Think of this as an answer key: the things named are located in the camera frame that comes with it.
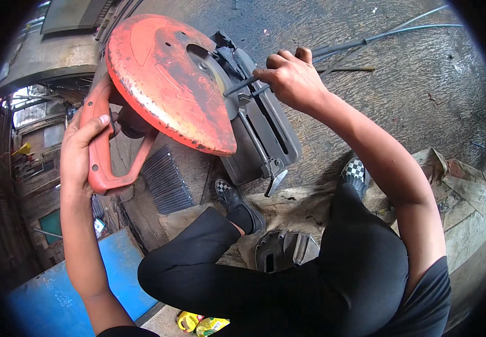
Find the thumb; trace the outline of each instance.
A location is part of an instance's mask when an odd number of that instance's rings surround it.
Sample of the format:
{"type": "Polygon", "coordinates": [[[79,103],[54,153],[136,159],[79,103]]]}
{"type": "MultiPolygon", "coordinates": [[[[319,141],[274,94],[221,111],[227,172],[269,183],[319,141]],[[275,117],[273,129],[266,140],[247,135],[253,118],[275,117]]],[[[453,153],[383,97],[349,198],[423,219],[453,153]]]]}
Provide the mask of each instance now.
{"type": "Polygon", "coordinates": [[[96,135],[105,129],[108,123],[110,123],[110,116],[108,115],[92,118],[74,134],[74,138],[78,142],[89,144],[96,135]]]}
{"type": "Polygon", "coordinates": [[[258,77],[260,81],[271,84],[275,77],[276,69],[254,69],[252,75],[258,77]]]}

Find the hand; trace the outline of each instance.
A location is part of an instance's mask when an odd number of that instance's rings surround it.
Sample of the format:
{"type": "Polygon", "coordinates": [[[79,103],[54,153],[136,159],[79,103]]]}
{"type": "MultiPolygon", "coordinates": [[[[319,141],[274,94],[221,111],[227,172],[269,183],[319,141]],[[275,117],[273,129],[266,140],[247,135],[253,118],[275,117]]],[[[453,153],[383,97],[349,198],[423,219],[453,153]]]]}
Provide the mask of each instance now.
{"type": "Polygon", "coordinates": [[[328,93],[307,48],[298,47],[295,56],[280,50],[267,58],[267,69],[256,69],[253,75],[269,84],[280,101],[305,113],[311,112],[328,93]]]}
{"type": "Polygon", "coordinates": [[[110,123],[110,117],[102,115],[90,119],[82,128],[78,129],[82,108],[78,110],[67,127],[61,143],[60,179],[63,195],[76,195],[91,198],[93,191],[88,184],[89,173],[89,142],[110,123]]]}

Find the yellow object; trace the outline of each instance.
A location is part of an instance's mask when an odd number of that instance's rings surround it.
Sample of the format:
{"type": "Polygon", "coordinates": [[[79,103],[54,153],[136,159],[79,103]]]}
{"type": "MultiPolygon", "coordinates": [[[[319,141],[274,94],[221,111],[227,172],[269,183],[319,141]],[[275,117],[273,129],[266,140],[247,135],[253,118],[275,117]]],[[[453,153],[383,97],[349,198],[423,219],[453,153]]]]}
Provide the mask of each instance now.
{"type": "Polygon", "coordinates": [[[205,318],[196,327],[196,336],[210,336],[218,330],[222,329],[223,327],[227,326],[228,324],[230,324],[229,319],[213,317],[205,318]]]}
{"type": "Polygon", "coordinates": [[[184,311],[179,314],[177,320],[177,325],[180,329],[185,330],[185,332],[193,332],[198,323],[204,319],[202,315],[192,314],[190,312],[184,311]]]}
{"type": "Polygon", "coordinates": [[[28,154],[30,152],[30,150],[31,150],[31,144],[28,143],[28,142],[26,142],[18,150],[16,150],[15,152],[13,152],[13,154],[11,154],[11,156],[14,156],[17,153],[28,154]]]}

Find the black pants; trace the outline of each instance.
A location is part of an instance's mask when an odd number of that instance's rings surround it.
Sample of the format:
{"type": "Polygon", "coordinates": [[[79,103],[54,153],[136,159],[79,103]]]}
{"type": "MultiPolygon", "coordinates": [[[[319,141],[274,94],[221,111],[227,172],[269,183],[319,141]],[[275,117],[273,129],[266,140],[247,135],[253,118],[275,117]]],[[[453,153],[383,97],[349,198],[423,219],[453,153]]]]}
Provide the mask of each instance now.
{"type": "Polygon", "coordinates": [[[220,335],[366,335],[395,314],[408,262],[400,238],[371,214],[351,185],[337,186],[320,256],[266,274],[216,265],[238,230],[208,208],[140,263],[145,292],[173,307],[228,318],[220,335]]]}

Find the plastic bag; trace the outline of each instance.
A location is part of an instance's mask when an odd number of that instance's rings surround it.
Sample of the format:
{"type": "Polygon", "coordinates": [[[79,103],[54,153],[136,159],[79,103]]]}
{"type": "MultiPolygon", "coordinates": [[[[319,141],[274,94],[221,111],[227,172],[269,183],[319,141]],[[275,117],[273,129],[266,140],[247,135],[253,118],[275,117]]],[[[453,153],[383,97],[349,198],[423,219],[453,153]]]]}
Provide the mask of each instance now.
{"type": "Polygon", "coordinates": [[[230,320],[223,318],[204,318],[196,327],[196,336],[210,336],[230,324],[230,320]]]}

